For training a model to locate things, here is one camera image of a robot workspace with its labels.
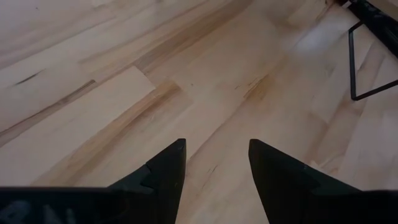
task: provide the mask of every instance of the black metal frame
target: black metal frame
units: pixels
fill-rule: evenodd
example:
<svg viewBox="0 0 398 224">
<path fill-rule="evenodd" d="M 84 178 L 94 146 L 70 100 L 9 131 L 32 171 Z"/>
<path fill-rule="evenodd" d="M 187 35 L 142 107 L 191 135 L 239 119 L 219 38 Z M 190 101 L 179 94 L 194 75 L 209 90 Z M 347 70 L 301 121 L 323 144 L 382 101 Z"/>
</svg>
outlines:
<svg viewBox="0 0 398 224">
<path fill-rule="evenodd" d="M 349 80 L 351 84 L 351 99 L 353 101 L 359 101 L 365 99 L 369 96 L 375 95 L 376 93 L 380 93 L 381 91 L 388 90 L 396 85 L 398 85 L 398 80 L 380 86 L 379 88 L 375 88 L 371 91 L 363 93 L 359 96 L 356 95 L 356 69 L 355 69 L 355 52 L 354 52 L 354 31 L 359 28 L 364 23 L 362 21 L 355 24 L 348 31 L 348 41 L 349 41 Z"/>
<path fill-rule="evenodd" d="M 398 223 L 398 191 L 361 191 L 257 139 L 254 183 L 270 224 Z"/>
</svg>

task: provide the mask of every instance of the metal bar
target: metal bar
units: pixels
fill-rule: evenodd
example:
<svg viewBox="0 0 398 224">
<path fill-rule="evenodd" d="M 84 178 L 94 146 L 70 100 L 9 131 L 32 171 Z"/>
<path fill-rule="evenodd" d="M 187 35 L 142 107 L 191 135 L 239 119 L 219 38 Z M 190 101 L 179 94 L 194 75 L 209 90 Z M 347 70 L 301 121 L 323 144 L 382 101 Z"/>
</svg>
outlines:
<svg viewBox="0 0 398 224">
<path fill-rule="evenodd" d="M 356 68 L 355 68 L 355 48 L 354 48 L 354 30 L 363 25 L 359 21 L 348 31 L 348 47 L 349 47 L 349 80 L 351 85 L 351 99 L 356 99 Z"/>
<path fill-rule="evenodd" d="M 369 92 L 363 93 L 362 95 L 356 96 L 356 68 L 355 68 L 355 47 L 354 47 L 354 31 L 363 25 L 363 22 L 355 24 L 348 31 L 348 47 L 349 47 L 349 82 L 351 86 L 351 99 L 353 101 L 359 101 L 365 99 L 369 96 L 380 93 L 381 91 L 388 90 L 394 86 L 398 85 L 398 80 L 390 82 L 386 85 L 375 88 Z"/>
<path fill-rule="evenodd" d="M 394 87 L 396 85 L 398 85 L 398 80 L 390 82 L 390 83 L 388 83 L 388 84 L 386 84 L 384 86 L 380 86 L 379 88 L 375 88 L 374 90 L 371 90 L 371 91 L 369 91 L 367 93 L 364 93 L 362 95 L 359 95 L 354 100 L 358 101 L 358 100 L 365 99 L 365 98 L 367 98 L 369 96 L 375 95 L 376 93 L 380 93 L 381 91 L 388 90 L 388 89 L 390 89 L 390 88 L 392 88 L 392 87 Z"/>
</svg>

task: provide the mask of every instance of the black plastic part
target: black plastic part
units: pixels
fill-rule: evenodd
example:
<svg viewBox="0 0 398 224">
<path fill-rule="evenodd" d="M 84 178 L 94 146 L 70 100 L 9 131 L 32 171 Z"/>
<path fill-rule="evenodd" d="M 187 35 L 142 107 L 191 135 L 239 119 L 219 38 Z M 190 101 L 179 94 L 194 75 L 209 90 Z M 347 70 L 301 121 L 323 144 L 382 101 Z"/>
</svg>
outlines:
<svg viewBox="0 0 398 224">
<path fill-rule="evenodd" d="M 249 160 L 270 224 L 398 223 L 398 192 L 362 192 L 252 139 Z"/>
<path fill-rule="evenodd" d="M 108 188 L 1 188 L 0 223 L 175 223 L 185 160 L 179 139 Z"/>
<path fill-rule="evenodd" d="M 356 68 L 354 57 L 354 34 L 353 32 L 365 24 L 369 30 L 382 41 L 384 45 L 398 57 L 398 22 L 382 13 L 378 8 L 366 1 L 357 1 L 350 5 L 349 9 L 361 20 L 348 31 L 349 39 L 349 80 L 351 84 L 351 99 L 359 101 L 369 96 L 388 90 L 398 85 L 398 80 L 380 86 L 376 89 L 356 94 Z"/>
</svg>

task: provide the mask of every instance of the wooden floor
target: wooden floor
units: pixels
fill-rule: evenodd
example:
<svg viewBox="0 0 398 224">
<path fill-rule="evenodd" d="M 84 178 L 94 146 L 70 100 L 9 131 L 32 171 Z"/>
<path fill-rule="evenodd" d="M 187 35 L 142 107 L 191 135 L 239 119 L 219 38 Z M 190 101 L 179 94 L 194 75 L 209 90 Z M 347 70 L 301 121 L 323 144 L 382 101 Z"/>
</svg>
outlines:
<svg viewBox="0 0 398 224">
<path fill-rule="evenodd" d="M 264 223 L 258 138 L 398 188 L 398 88 L 350 100 L 358 19 L 330 1 L 20 2 L 0 3 L 0 185 L 107 186 L 186 138 L 177 223 Z M 359 93 L 397 79 L 365 26 L 354 38 Z"/>
</svg>

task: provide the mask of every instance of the hardwood floorboard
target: hardwood floorboard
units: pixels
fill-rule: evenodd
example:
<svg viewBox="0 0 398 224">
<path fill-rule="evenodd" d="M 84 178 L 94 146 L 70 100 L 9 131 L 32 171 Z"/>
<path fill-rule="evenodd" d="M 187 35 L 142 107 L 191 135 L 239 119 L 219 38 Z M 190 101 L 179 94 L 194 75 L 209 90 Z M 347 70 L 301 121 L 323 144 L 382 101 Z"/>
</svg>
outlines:
<svg viewBox="0 0 398 224">
<path fill-rule="evenodd" d="M 351 101 L 358 19 L 333 1 L 5 2 L 0 185 L 105 187 L 186 138 L 177 223 L 266 223 L 255 138 L 359 189 L 398 188 L 398 88 Z M 365 26 L 355 41 L 358 93 L 397 79 Z"/>
</svg>

